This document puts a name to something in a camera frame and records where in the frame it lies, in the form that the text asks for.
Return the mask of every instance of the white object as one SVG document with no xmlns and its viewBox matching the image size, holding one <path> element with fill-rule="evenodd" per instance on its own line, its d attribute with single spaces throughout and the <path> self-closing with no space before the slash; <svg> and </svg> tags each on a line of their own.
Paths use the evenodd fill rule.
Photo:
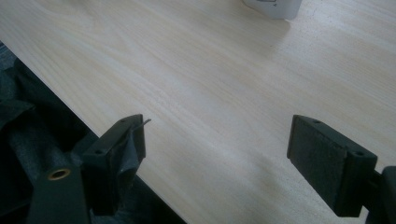
<svg viewBox="0 0 396 224">
<path fill-rule="evenodd" d="M 303 0 L 244 0 L 248 7 L 269 16 L 271 19 L 292 20 L 296 18 Z"/>
</svg>

